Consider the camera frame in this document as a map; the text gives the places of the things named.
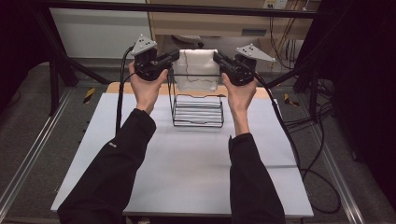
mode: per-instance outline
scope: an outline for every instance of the black sleeve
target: black sleeve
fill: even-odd
[[[61,223],[120,223],[155,130],[154,120],[135,109],[59,207]]]
[[[230,137],[233,224],[286,223],[282,203],[251,133]]]

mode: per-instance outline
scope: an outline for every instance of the clamp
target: clamp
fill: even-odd
[[[157,43],[155,41],[140,35],[132,50],[134,72],[146,81],[157,79],[163,69],[170,69],[172,62],[179,58],[179,50],[174,50],[157,57],[156,46]]]
[[[231,83],[235,86],[244,86],[254,79],[257,59],[275,62],[276,59],[270,57],[253,44],[237,48],[238,52],[232,60],[224,53],[214,53],[213,61],[219,64],[220,72],[227,74]]]

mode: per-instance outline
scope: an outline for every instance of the white cloth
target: white cloth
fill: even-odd
[[[175,75],[186,75],[175,76],[180,91],[215,91],[218,88],[219,65],[213,61],[213,52],[218,51],[216,49],[180,50],[179,59],[173,63]]]

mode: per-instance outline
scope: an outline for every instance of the person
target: person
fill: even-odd
[[[129,64],[129,70],[134,73],[133,63]],[[59,207],[61,223],[121,223],[136,172],[156,130],[149,115],[167,73],[163,70],[154,81],[131,76],[136,107]],[[248,126],[248,107],[256,92],[257,80],[235,86],[226,74],[222,74],[222,79],[228,91],[235,130],[235,138],[230,136],[229,140],[232,223],[285,223],[283,206]]]

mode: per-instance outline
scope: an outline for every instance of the metal wire basket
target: metal wire basket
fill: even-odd
[[[201,77],[203,75],[168,75],[167,84],[173,125],[176,127],[221,128],[224,123],[221,98],[225,96],[221,94],[191,95],[177,93],[175,76]]]

